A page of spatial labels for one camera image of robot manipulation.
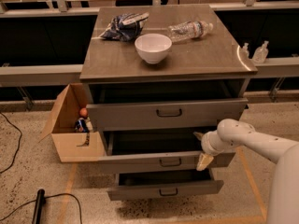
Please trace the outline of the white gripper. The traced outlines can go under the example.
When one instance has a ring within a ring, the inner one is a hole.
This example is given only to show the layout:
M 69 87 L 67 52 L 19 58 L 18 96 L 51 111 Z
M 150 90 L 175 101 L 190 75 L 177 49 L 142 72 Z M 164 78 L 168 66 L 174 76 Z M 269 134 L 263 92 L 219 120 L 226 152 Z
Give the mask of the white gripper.
M 213 162 L 213 156 L 217 156 L 231 147 L 228 142 L 221 140 L 217 131 L 205 134 L 194 132 L 193 134 L 198 140 L 201 140 L 201 146 L 205 152 L 199 155 L 199 160 L 196 166 L 196 170 L 199 172 L 205 170 L 208 165 Z

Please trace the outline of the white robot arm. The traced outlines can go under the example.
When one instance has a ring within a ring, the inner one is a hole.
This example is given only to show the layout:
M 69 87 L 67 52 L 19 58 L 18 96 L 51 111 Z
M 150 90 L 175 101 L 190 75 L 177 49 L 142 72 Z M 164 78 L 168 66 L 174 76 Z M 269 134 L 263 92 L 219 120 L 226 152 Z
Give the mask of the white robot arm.
M 193 133 L 203 152 L 196 167 L 202 171 L 214 158 L 234 147 L 247 147 L 276 165 L 266 224 L 299 224 L 299 142 L 257 132 L 248 123 L 223 119 L 217 129 Z

